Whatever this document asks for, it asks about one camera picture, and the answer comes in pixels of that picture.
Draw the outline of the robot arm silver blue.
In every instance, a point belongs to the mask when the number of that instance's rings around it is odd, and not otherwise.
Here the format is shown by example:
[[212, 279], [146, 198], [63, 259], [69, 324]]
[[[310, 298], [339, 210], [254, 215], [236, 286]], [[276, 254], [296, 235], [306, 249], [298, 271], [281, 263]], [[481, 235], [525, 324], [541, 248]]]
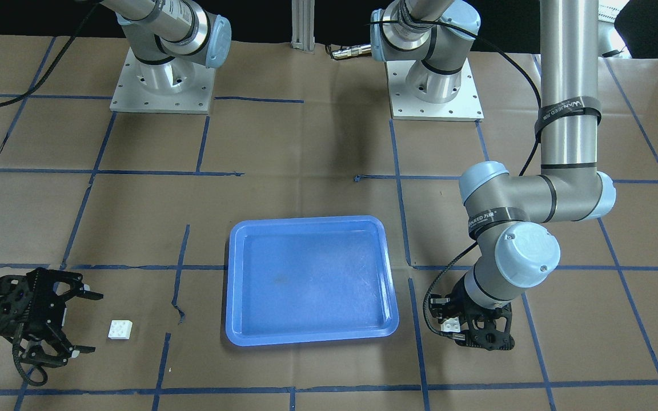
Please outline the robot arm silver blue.
[[[130, 42], [110, 109], [113, 112], [202, 114], [209, 110], [215, 70], [225, 62], [231, 25], [193, 1], [102, 1]], [[0, 277], [0, 337], [21, 376], [28, 364], [65, 366], [93, 346], [73, 344], [63, 331], [66, 303], [99, 301], [80, 273], [34, 268]]]
[[537, 102], [533, 146], [519, 174], [486, 161], [459, 180], [468, 236], [480, 257], [445, 295], [431, 283], [422, 312], [429, 329], [460, 346], [508, 349], [511, 304], [548, 278], [561, 250], [547, 222], [597, 219], [616, 201], [613, 180], [596, 166], [597, 1], [540, 3], [541, 84], [480, 36], [480, 18], [461, 1], [394, 1], [373, 11], [371, 53], [379, 62], [413, 61], [407, 85], [418, 99], [451, 101], [473, 42], [482, 42], [528, 82]]

